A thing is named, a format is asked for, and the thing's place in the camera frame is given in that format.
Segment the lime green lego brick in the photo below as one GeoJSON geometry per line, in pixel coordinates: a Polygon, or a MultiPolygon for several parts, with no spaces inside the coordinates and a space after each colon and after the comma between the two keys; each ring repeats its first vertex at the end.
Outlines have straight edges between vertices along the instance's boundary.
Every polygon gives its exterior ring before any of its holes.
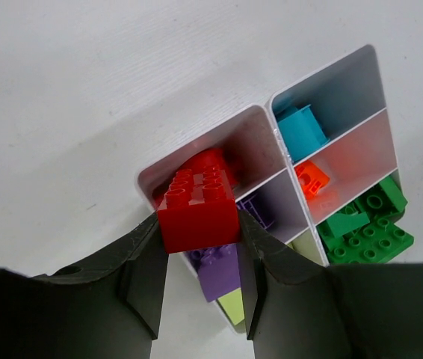
{"type": "Polygon", "coordinates": [[[217,299],[218,304],[233,325],[244,321],[244,306],[241,288],[237,288],[217,299]]]}

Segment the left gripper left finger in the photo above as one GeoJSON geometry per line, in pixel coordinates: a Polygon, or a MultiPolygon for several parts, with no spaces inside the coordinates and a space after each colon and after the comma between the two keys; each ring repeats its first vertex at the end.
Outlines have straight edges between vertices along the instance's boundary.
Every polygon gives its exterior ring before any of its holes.
{"type": "Polygon", "coordinates": [[[167,262],[151,215],[54,274],[0,269],[0,358],[148,358],[167,262]]]}

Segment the purple lego plate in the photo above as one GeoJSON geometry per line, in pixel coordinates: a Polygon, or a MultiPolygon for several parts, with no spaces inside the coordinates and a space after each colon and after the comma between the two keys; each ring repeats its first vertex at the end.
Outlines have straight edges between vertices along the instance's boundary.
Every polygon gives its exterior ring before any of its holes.
{"type": "Polygon", "coordinates": [[[265,230],[269,229],[276,220],[268,201],[257,191],[239,200],[237,207],[252,215],[265,230]]]}

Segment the large red lego brick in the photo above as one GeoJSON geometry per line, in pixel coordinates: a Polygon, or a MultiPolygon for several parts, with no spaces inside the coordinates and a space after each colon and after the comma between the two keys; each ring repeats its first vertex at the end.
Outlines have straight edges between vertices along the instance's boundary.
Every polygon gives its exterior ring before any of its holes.
{"type": "Polygon", "coordinates": [[[226,172],[217,165],[199,173],[177,171],[156,213],[169,254],[239,241],[235,197],[226,172]]]}

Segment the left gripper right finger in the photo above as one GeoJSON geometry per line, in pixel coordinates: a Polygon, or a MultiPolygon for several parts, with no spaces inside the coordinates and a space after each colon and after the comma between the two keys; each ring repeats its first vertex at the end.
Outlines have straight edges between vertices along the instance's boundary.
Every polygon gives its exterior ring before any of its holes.
{"type": "Polygon", "coordinates": [[[256,358],[423,358],[423,263],[323,267],[238,218],[256,358]]]}

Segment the cyan lego block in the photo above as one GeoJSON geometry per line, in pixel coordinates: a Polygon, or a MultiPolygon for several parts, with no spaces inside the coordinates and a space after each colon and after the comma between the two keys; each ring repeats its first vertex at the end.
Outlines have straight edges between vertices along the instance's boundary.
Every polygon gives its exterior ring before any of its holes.
{"type": "Polygon", "coordinates": [[[272,110],[293,162],[299,162],[330,142],[310,104],[301,108],[275,105],[272,110]]]}

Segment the small purple lego brick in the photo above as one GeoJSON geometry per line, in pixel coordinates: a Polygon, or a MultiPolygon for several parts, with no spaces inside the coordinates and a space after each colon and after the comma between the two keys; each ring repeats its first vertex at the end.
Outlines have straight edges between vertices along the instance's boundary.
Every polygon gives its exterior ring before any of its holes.
{"type": "Polygon", "coordinates": [[[197,273],[207,302],[216,301],[240,287],[235,244],[187,251],[186,256],[197,273]]]}

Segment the orange lego piece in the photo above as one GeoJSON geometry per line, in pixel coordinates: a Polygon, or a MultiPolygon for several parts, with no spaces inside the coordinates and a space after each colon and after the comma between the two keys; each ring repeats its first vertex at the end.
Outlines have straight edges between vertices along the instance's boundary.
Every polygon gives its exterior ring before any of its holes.
{"type": "Polygon", "coordinates": [[[312,200],[330,181],[330,178],[310,160],[302,162],[294,170],[306,200],[312,200]]]}

